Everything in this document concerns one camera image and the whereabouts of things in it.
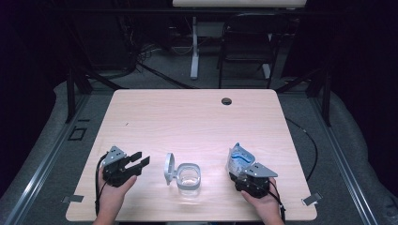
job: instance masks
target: white desk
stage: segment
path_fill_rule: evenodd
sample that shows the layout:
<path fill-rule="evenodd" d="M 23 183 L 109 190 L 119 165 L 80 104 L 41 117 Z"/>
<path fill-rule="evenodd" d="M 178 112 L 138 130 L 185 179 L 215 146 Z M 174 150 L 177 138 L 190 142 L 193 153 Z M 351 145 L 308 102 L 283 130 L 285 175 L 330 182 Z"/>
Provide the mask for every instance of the white desk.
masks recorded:
<path fill-rule="evenodd" d="M 307 0 L 174 0 L 173 6 L 178 8 L 304 8 Z M 198 78 L 199 50 L 197 48 L 197 27 L 196 18 L 192 20 L 192 63 L 191 79 Z M 263 70 L 269 74 L 269 67 Z"/>
<path fill-rule="evenodd" d="M 223 105 L 231 98 L 231 105 Z M 298 155 L 272 90 L 119 90 L 105 114 L 88 157 L 67 219 L 96 217 L 95 170 L 102 155 L 116 145 L 128 155 L 143 152 L 150 163 L 126 195 L 119 221 L 254 221 L 251 205 L 235 190 L 225 170 L 229 148 L 236 143 L 276 172 L 287 220 L 316 218 Z M 166 185 L 167 153 L 176 166 L 190 162 L 202 171 L 201 192 L 194 200 L 180 197 L 174 180 Z"/>

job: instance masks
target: hand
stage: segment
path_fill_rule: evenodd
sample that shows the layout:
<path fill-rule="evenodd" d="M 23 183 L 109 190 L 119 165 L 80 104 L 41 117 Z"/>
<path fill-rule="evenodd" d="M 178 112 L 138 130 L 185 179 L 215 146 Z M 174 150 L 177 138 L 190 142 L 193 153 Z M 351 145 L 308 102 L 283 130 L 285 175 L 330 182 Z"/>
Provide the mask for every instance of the hand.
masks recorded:
<path fill-rule="evenodd" d="M 132 176 L 120 187 L 105 185 L 103 180 L 103 167 L 99 169 L 99 214 L 93 224 L 113 224 L 124 202 L 127 191 L 137 181 L 137 176 Z"/>
<path fill-rule="evenodd" d="M 275 185 L 276 181 L 270 177 L 269 182 Z M 277 191 L 273 185 L 269 185 L 269 191 L 275 196 L 278 196 Z M 263 220 L 266 225 L 279 225 L 283 224 L 280 208 L 278 202 L 270 195 L 266 195 L 261 199 L 254 198 L 248 192 L 242 190 L 243 198 L 254 206 L 257 215 Z"/>

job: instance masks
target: gray carpet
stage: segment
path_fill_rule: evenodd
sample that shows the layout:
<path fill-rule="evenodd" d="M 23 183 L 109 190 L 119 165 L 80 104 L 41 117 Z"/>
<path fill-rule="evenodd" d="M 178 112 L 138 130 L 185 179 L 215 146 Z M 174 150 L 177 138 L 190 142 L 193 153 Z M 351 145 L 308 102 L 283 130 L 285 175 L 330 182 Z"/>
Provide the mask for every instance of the gray carpet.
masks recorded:
<path fill-rule="evenodd" d="M 153 51 L 144 63 L 182 83 L 198 88 L 217 88 L 218 70 L 216 65 L 218 51 L 211 44 L 212 40 L 207 41 L 207 45 L 204 43 L 201 46 L 199 78 L 196 81 L 190 79 L 191 53 L 177 54 L 161 50 Z M 283 80 L 288 79 L 278 78 L 287 53 L 288 48 L 282 49 L 281 57 L 278 60 L 279 66 L 275 70 L 276 79 L 273 81 L 272 88 L 283 85 Z M 253 76 L 262 76 L 261 71 L 253 71 Z M 128 76 L 112 79 L 112 81 L 131 89 L 177 88 L 175 85 L 166 82 L 141 67 L 138 67 L 137 70 Z M 40 188 L 38 195 L 34 197 L 35 200 L 32 205 L 28 206 L 27 213 L 23 215 L 22 224 L 72 224 L 72 222 L 68 222 L 65 219 L 68 204 L 63 203 L 62 200 L 65 196 L 72 195 L 76 188 L 113 93 L 110 88 L 100 82 L 91 80 L 91 83 L 95 91 L 79 110 L 74 123 L 69 125 L 81 132 L 85 130 L 85 134 L 79 141 L 68 140 L 68 138 L 78 139 L 83 132 L 79 133 L 75 130 L 73 135 L 71 135 L 71 132 L 66 135 L 67 138 L 60 145 L 60 152 L 51 172 L 45 177 L 44 185 Z M 245 83 L 240 88 L 264 88 L 262 87 L 263 83 L 261 81 L 255 83 L 255 85 Z M 242 81 L 232 83 L 231 86 L 226 86 L 225 88 L 236 88 L 237 84 L 242 84 Z M 322 128 L 322 122 L 318 120 L 317 114 L 319 112 L 314 107 L 314 100 L 306 98 L 302 92 L 305 86 L 306 84 L 303 84 L 293 89 L 293 92 L 280 94 L 279 98 L 286 118 L 305 128 L 314 138 L 319 151 L 318 161 L 308 184 L 312 193 L 319 192 L 324 199 L 316 206 L 318 217 L 314 221 L 288 221 L 287 224 L 363 224 L 344 177 L 337 167 L 336 157 L 333 155 L 328 135 Z M 26 160 L 18 176 L 0 201 L 1 224 L 6 223 L 9 214 L 23 195 L 23 191 L 34 172 L 40 166 L 41 161 L 52 151 L 58 135 L 66 127 L 64 124 L 67 118 L 66 85 L 62 83 L 55 88 L 55 92 L 57 94 L 57 102 L 47 126 L 43 129 L 38 142 L 32 149 L 31 155 Z M 84 101 L 85 97 L 80 96 L 79 93 L 77 93 L 77 96 L 78 99 Z M 360 134 L 360 130 L 342 101 L 334 95 L 332 95 L 330 104 L 330 121 L 332 123 L 331 129 L 344 150 L 344 155 L 350 168 L 375 214 L 375 220 L 378 224 L 398 224 L 398 211 L 393 206 L 393 201 L 396 203 L 398 201 L 377 181 L 374 171 L 367 162 L 366 144 Z M 300 128 L 289 121 L 286 123 L 291 131 L 303 171 L 308 175 L 314 165 L 314 145 Z"/>

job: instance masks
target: chair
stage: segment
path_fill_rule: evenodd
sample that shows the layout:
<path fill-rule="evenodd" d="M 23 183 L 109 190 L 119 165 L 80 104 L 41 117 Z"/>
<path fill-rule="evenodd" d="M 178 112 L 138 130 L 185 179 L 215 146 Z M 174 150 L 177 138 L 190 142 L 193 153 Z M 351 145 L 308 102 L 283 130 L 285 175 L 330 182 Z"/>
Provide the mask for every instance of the chair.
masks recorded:
<path fill-rule="evenodd" d="M 267 88 L 270 87 L 276 57 L 288 19 L 274 13 L 239 13 L 229 18 L 222 30 L 222 45 L 217 68 L 222 88 L 223 62 L 270 65 Z"/>

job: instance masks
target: person's left hand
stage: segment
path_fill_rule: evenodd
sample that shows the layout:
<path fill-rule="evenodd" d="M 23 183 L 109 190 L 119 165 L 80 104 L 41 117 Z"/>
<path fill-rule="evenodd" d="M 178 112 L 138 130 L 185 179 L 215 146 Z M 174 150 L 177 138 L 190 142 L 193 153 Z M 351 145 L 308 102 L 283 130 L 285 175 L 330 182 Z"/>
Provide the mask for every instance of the person's left hand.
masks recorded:
<path fill-rule="evenodd" d="M 137 181 L 137 176 L 132 176 L 120 187 L 105 185 L 103 180 L 103 167 L 99 169 L 99 214 L 93 224 L 113 224 L 124 202 L 127 191 Z"/>

